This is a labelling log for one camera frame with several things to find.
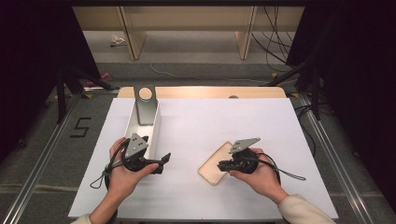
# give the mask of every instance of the beige rectangular object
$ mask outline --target beige rectangular object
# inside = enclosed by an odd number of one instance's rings
[[[233,144],[230,142],[224,143],[198,169],[198,173],[207,182],[209,182],[209,184],[213,186],[217,185],[219,181],[227,174],[227,172],[222,172],[219,169],[218,164],[219,161],[228,161],[232,158],[232,155],[229,153],[229,150],[232,146]]]

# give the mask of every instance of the white tabletop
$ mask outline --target white tabletop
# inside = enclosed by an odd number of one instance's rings
[[[284,99],[161,99],[162,123],[157,159],[171,159],[162,175],[149,175],[119,208],[119,218],[148,221],[270,221],[282,219],[276,205],[229,175],[211,186],[198,168],[226,141],[260,137],[261,147],[278,168],[305,181],[281,174],[282,187],[301,194],[331,218],[338,218],[312,158],[290,100]],[[70,217],[90,213],[106,194],[92,189],[108,163],[108,151],[125,133],[134,99],[114,99]]]

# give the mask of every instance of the floor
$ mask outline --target floor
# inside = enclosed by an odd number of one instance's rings
[[[281,75],[283,72],[280,71],[288,69],[276,58],[267,57],[254,39],[250,44],[247,60],[241,61],[234,35],[230,32],[149,32],[144,51],[136,61],[130,59],[128,49],[122,43],[110,47],[111,37],[115,35],[123,38],[122,32],[86,32],[85,35],[99,70],[113,76],[108,81],[113,86],[259,86],[273,80],[273,76]],[[268,46],[268,40],[263,34],[254,35],[265,47]],[[281,39],[285,45],[291,44],[288,35],[282,34]],[[277,57],[283,57],[278,44],[272,43],[269,49]],[[306,104],[306,100],[309,101],[309,94],[306,96],[303,92],[296,92],[293,88],[295,79],[293,77],[285,81],[281,87],[290,97],[293,106],[297,107]],[[68,210],[84,176],[111,100],[117,97],[117,93],[89,91],[84,97],[67,98],[68,110],[73,112],[68,114],[63,127],[56,124],[55,95],[53,93],[49,97],[47,107],[42,109],[35,124],[30,127],[29,134],[25,136],[27,147],[16,148],[0,164],[0,217],[3,219],[26,187],[26,181],[35,176],[33,191],[28,195],[29,200],[21,205],[19,223],[72,221],[67,217]],[[325,96],[321,96],[320,100],[325,102]],[[336,222],[396,223],[394,212],[359,157],[353,154],[353,146],[336,115],[328,105],[320,108],[320,115],[319,125],[329,136],[327,139],[319,137],[320,129],[314,128],[318,123],[309,114],[302,116],[301,123],[313,137],[311,140],[309,135],[306,136],[309,146],[313,149],[314,143],[316,145],[315,161],[340,217]],[[71,137],[83,134],[81,130],[75,129],[77,122],[81,126],[89,127],[84,137]],[[326,141],[332,144],[330,150],[326,148],[329,145]],[[334,169],[334,161],[329,159],[329,151],[337,155],[340,161],[338,167],[341,165],[343,168],[341,175]],[[44,161],[41,169],[37,167],[38,161]],[[365,215],[356,211],[361,207],[353,204],[346,189],[355,190],[363,200]]]

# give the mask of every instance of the person's right hand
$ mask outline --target person's right hand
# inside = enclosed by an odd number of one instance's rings
[[[252,148],[251,150],[256,154],[263,153],[261,148]],[[260,155],[259,160],[270,162],[268,158],[264,155]],[[276,204],[279,204],[286,197],[289,196],[289,194],[280,186],[279,182],[276,179],[274,171],[266,164],[259,162],[256,171],[254,171],[250,175],[235,170],[231,170],[230,175],[234,176],[237,179],[245,181],[257,193],[268,197]]]

